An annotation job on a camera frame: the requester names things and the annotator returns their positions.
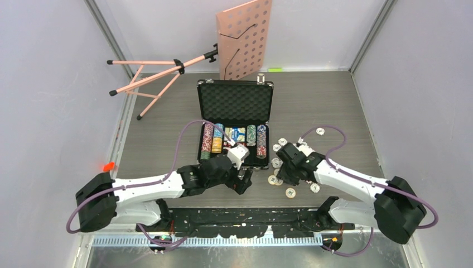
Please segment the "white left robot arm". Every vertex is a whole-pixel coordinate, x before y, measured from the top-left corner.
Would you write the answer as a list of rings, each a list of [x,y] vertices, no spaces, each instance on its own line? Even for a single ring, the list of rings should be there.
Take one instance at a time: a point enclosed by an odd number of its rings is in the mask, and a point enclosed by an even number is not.
[[[252,173],[237,169],[224,154],[168,175],[113,179],[100,173],[75,194],[79,231],[96,232],[110,224],[141,224],[165,231],[171,224],[165,199],[200,195],[218,185],[242,195],[252,185]]]

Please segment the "green poker chip stack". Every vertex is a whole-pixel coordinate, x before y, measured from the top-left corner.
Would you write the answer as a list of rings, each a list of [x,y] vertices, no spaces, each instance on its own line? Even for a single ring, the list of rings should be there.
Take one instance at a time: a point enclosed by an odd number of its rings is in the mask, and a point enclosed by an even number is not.
[[[208,160],[211,158],[211,152],[210,151],[201,151],[200,152],[200,160]]]

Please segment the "black poker set case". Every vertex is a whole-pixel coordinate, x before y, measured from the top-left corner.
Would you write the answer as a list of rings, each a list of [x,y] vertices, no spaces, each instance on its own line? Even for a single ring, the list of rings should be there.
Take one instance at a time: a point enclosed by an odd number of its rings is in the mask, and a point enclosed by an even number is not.
[[[265,125],[269,137],[273,82],[200,79],[196,87],[202,119],[224,127]]]

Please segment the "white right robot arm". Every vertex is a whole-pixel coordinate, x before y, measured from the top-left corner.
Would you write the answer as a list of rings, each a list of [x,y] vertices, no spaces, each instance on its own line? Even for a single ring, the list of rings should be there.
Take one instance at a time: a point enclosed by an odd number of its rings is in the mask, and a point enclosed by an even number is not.
[[[276,155],[282,161],[279,180],[293,186],[310,182],[316,190],[330,186],[357,198],[351,202],[329,197],[318,214],[319,224],[325,229],[358,224],[380,230],[395,243],[406,244],[427,214],[408,182],[398,176],[387,180],[347,169],[301,143],[287,143]]]

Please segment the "blue playing card deck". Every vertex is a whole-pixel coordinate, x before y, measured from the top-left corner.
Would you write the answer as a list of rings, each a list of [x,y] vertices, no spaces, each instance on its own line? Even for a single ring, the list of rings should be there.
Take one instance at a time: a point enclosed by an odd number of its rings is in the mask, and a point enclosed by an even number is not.
[[[246,128],[244,127],[225,127],[225,133],[235,142],[246,141]]]

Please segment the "red white chip stack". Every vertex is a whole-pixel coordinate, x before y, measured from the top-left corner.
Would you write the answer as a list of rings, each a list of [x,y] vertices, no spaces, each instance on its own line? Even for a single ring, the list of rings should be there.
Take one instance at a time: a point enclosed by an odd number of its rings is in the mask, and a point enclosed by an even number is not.
[[[214,126],[206,123],[202,135],[201,151],[210,152],[213,142]]]

